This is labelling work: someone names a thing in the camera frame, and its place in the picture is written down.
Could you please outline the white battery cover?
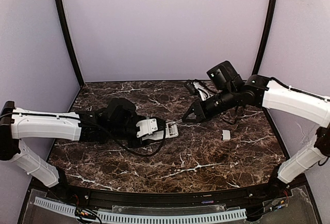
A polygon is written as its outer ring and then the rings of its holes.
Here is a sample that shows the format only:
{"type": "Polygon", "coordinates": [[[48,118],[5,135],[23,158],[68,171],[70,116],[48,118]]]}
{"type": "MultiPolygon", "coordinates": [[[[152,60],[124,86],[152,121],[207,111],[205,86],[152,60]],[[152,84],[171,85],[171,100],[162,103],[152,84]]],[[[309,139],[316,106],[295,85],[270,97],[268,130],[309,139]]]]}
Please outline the white battery cover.
{"type": "Polygon", "coordinates": [[[231,139],[231,133],[229,130],[222,130],[222,140],[229,141],[231,139]]]}

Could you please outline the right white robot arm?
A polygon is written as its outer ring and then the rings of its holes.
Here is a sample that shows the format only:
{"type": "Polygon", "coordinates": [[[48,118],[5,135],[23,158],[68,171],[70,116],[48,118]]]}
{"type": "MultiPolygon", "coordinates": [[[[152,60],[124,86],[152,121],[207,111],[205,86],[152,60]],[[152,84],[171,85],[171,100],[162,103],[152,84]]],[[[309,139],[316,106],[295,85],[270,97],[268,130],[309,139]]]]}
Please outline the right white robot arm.
{"type": "Polygon", "coordinates": [[[238,106],[275,109],[318,124],[313,139],[275,170],[274,181],[291,183],[298,175],[329,157],[329,98],[287,86],[274,77],[254,74],[244,81],[229,61],[207,71],[217,93],[194,101],[183,115],[186,123],[208,121],[238,106]]]}

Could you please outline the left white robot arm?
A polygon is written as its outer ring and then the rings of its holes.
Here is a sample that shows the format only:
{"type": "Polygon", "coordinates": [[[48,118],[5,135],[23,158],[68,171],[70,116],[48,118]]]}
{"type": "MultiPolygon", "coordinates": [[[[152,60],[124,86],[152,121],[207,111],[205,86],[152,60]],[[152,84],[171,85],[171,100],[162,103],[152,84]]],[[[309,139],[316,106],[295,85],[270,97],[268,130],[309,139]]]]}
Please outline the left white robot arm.
{"type": "Polygon", "coordinates": [[[48,188],[67,185],[65,172],[47,163],[23,141],[24,138],[56,138],[71,141],[140,141],[147,118],[136,113],[127,99],[112,99],[96,111],[45,113],[15,106],[7,101],[1,110],[1,161],[16,164],[48,188]]]}

